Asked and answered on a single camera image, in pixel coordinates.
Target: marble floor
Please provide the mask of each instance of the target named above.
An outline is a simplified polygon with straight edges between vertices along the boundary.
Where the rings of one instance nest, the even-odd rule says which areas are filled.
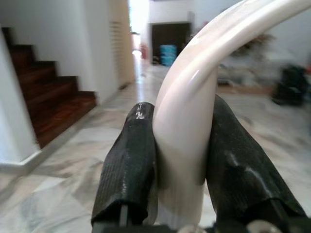
[[[101,168],[128,111],[155,103],[164,67],[145,67],[56,153],[31,174],[0,174],[0,233],[87,233]],[[265,96],[222,95],[261,144],[311,216],[310,107],[280,107]],[[201,226],[215,220],[207,188]]]

